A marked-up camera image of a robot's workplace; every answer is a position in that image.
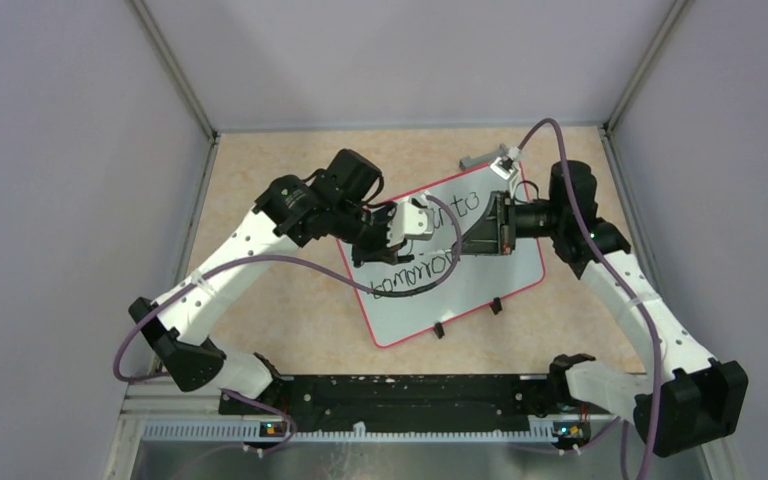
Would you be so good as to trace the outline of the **pink framed whiteboard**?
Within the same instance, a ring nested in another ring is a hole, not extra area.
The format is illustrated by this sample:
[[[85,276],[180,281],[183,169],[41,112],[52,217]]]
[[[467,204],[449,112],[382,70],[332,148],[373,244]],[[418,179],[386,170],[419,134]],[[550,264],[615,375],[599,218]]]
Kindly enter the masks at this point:
[[[506,191],[508,182],[488,166],[476,167],[422,187],[452,211],[448,216],[432,205],[434,235],[428,241],[410,241],[400,251],[413,261],[400,265],[365,264],[354,268],[351,246],[338,241],[349,278],[380,291],[404,291],[426,285],[447,269],[431,263],[432,253],[455,242],[452,221],[467,230],[485,210],[490,194]],[[390,299],[363,291],[356,293],[373,343],[387,348],[426,331],[436,322],[466,315],[539,284],[545,277],[542,251],[535,239],[521,239],[508,256],[463,256],[456,270],[440,286],[408,298]]]

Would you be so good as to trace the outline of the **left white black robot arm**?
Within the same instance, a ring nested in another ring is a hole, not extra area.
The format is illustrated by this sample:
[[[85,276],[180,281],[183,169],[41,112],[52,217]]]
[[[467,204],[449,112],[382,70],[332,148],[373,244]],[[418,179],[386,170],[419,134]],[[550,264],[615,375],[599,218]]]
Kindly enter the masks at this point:
[[[201,265],[158,297],[131,303],[132,335],[146,341],[180,391],[231,389],[257,413],[274,410],[281,388],[266,362],[224,351],[210,337],[213,328],[273,264],[311,267],[298,252],[313,240],[349,244],[360,264],[403,262],[399,250],[430,225],[428,202],[419,197],[374,204],[366,195],[382,182],[381,169],[351,149],[305,178],[276,178]]]

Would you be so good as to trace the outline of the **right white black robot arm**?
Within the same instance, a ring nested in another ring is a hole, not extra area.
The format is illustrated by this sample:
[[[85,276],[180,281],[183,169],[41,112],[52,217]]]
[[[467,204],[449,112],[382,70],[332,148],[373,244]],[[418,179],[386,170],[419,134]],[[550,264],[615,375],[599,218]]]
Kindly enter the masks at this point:
[[[656,456],[732,435],[749,380],[736,361],[722,362],[686,330],[655,291],[620,230],[598,214],[598,182],[589,165],[569,160],[550,170],[547,197],[519,202],[520,165],[490,162],[508,184],[495,190],[464,234],[467,256],[509,256],[518,240],[548,238],[557,257],[613,316],[644,365],[644,377],[620,372],[589,354],[558,355],[546,397],[560,412],[597,406],[631,423]]]

